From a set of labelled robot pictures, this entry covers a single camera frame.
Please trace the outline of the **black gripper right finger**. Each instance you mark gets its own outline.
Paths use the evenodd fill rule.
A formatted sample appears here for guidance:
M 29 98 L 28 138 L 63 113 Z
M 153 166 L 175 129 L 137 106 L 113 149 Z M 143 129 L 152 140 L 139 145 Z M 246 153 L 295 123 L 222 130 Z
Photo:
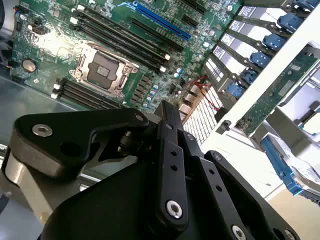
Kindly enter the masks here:
M 178 131 L 187 173 L 195 188 L 194 210 L 214 240 L 298 240 L 297 232 L 217 151 L 203 153 L 195 138 Z

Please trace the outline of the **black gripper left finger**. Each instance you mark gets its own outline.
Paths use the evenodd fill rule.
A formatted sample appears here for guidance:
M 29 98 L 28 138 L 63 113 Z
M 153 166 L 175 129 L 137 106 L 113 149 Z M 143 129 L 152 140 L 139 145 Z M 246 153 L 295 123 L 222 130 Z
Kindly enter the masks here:
M 29 114 L 13 125 L 13 182 L 44 223 L 66 200 L 140 162 L 180 161 L 178 109 L 154 122 L 134 108 Z

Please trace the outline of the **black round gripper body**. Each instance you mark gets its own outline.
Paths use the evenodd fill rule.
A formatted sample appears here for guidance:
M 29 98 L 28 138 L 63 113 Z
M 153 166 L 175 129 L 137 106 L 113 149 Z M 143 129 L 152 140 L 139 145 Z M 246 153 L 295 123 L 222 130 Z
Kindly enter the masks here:
M 43 240 L 232 240 L 207 187 L 181 161 L 133 164 L 64 201 Z

